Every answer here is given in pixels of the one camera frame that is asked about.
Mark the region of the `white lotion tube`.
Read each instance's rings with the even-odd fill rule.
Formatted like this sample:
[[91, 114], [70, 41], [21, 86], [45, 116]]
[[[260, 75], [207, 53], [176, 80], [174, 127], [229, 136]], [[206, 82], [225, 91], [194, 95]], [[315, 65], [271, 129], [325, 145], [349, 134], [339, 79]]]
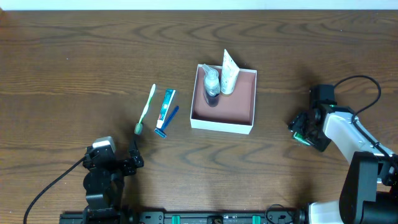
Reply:
[[239, 67], [232, 59], [226, 49], [224, 49], [223, 64], [221, 69], [221, 92], [223, 95], [231, 95], [234, 91], [239, 75]]

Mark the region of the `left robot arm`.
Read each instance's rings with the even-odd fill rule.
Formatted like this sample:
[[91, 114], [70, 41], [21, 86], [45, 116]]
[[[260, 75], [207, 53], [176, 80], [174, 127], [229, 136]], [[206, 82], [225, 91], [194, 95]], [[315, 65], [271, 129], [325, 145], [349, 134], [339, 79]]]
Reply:
[[116, 146], [112, 137], [96, 139], [86, 148], [83, 167], [88, 174], [83, 180], [88, 207], [85, 215], [88, 220], [128, 218], [128, 209], [122, 207], [125, 176], [136, 174], [144, 166], [136, 140], [129, 145], [127, 159], [116, 158]]

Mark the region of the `green soap packet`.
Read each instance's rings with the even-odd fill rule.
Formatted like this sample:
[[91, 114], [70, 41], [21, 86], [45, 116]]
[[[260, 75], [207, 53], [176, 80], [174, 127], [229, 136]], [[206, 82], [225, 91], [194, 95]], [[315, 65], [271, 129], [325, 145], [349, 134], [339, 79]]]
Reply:
[[300, 144], [306, 145], [306, 146], [311, 146], [312, 144], [308, 142], [301, 134], [298, 132], [294, 132], [292, 135], [292, 139], [296, 140]]

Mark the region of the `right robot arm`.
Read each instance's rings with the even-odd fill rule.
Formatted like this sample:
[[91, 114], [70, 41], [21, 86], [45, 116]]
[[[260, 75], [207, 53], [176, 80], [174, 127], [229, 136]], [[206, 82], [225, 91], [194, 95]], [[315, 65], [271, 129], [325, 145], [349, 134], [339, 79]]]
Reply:
[[397, 154], [378, 143], [351, 108], [318, 105], [288, 129], [321, 152], [333, 142], [349, 163], [339, 199], [309, 204], [296, 223], [397, 223]]

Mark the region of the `green white toothbrush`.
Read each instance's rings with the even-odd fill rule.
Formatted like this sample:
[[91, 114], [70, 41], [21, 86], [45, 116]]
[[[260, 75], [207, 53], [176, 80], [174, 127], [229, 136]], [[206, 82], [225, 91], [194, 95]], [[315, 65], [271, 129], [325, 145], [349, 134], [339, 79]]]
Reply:
[[135, 133], [136, 135], [140, 135], [140, 134], [142, 133], [142, 130], [143, 130], [143, 123], [142, 123], [142, 122], [143, 122], [143, 119], [145, 118], [145, 116], [146, 116], [146, 114], [147, 114], [147, 112], [148, 112], [148, 110], [149, 110], [149, 105], [150, 105], [150, 102], [151, 102], [151, 100], [152, 100], [152, 97], [153, 97], [154, 94], [155, 94], [155, 90], [156, 90], [156, 84], [154, 83], [154, 84], [152, 85], [151, 89], [150, 89], [150, 93], [149, 93], [149, 96], [148, 96], [146, 105], [145, 105], [144, 109], [142, 110], [142, 113], [141, 113], [141, 117], [140, 117], [140, 119], [139, 119], [139, 122], [138, 122], [138, 123], [136, 124], [136, 126], [135, 126], [134, 133]]

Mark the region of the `clear pump bottle dark liquid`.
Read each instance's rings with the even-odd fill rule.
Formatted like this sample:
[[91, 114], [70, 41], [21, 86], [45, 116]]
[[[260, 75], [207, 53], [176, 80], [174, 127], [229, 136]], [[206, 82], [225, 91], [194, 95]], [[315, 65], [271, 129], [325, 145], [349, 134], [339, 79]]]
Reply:
[[218, 97], [221, 91], [219, 73], [216, 69], [208, 66], [207, 64], [203, 64], [202, 69], [205, 72], [203, 79], [203, 95], [205, 97], [205, 101], [208, 106], [216, 107], [219, 102]]

